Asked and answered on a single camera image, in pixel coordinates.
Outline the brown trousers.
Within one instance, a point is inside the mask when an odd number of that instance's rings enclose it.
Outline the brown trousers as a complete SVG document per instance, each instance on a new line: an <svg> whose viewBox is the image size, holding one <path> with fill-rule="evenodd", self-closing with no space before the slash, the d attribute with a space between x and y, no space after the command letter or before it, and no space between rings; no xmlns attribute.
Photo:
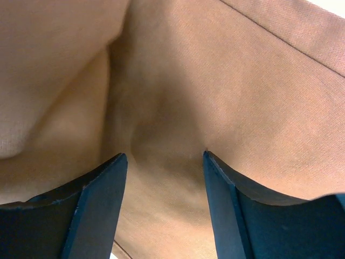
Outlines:
<svg viewBox="0 0 345 259"><path fill-rule="evenodd" d="M118 153L117 247L215 258L202 154L344 192L344 18L309 1L1 1L1 203Z"/></svg>

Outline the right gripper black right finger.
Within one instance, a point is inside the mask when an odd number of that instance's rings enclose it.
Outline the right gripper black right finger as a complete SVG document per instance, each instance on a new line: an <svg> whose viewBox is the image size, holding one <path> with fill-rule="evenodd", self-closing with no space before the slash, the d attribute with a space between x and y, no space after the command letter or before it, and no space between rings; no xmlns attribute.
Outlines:
<svg viewBox="0 0 345 259"><path fill-rule="evenodd" d="M219 258L344 258L344 194L285 195L209 151L203 172Z"/></svg>

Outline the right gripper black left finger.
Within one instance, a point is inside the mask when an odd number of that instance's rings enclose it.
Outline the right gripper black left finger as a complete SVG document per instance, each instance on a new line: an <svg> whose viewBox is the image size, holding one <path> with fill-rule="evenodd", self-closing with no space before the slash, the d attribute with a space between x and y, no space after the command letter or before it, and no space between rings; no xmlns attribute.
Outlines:
<svg viewBox="0 0 345 259"><path fill-rule="evenodd" d="M110 258L127 165L118 154L58 188L1 205L1 258Z"/></svg>

